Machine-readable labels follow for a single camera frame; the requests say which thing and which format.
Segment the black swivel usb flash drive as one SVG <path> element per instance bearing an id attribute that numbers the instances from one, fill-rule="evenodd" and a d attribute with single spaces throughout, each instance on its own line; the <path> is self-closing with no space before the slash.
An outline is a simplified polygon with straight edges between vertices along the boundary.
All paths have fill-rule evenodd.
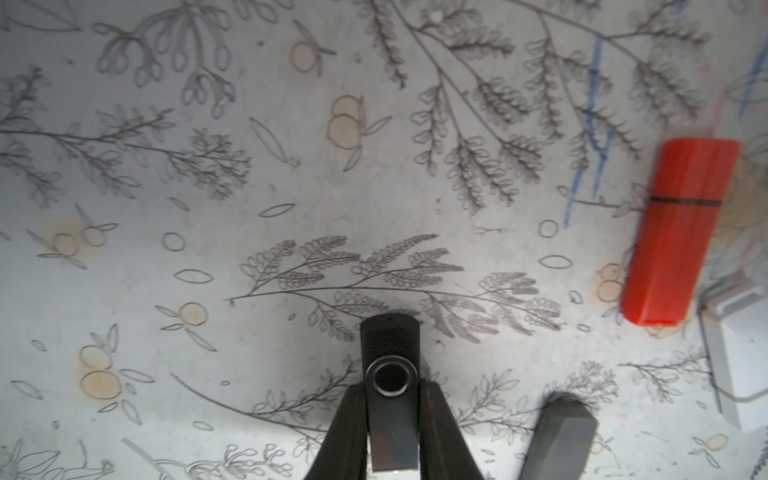
<path id="1" fill-rule="evenodd" d="M 371 465 L 375 472 L 419 465 L 420 324 L 385 313 L 360 328 Z"/>

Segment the red usb flash drive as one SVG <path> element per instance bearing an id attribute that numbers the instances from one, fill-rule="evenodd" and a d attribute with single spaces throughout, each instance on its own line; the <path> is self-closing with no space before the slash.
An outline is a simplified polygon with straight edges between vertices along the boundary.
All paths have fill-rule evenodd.
<path id="1" fill-rule="evenodd" d="M 621 311 L 641 327 L 685 320 L 742 144 L 677 138 L 661 147 Z"/>

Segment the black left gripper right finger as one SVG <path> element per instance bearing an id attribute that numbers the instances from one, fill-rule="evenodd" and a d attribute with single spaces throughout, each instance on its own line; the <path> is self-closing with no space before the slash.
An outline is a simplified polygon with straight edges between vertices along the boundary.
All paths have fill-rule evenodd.
<path id="1" fill-rule="evenodd" d="M 423 480 L 480 480 L 475 463 L 441 386 L 419 385 L 419 455 Z"/>

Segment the white square usb flash drive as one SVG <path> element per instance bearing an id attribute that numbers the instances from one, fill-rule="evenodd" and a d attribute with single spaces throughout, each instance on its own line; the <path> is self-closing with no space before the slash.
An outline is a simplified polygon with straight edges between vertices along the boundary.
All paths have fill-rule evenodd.
<path id="1" fill-rule="evenodd" d="M 767 425 L 767 291 L 741 273 L 703 297 L 701 325 L 719 411 L 744 433 Z"/>

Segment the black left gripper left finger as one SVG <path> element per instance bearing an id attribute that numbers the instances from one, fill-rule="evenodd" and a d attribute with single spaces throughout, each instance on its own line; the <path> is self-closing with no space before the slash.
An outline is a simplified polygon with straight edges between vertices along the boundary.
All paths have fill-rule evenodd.
<path id="1" fill-rule="evenodd" d="M 367 406 L 362 383 L 349 386 L 306 480 L 363 480 L 367 475 Z"/>

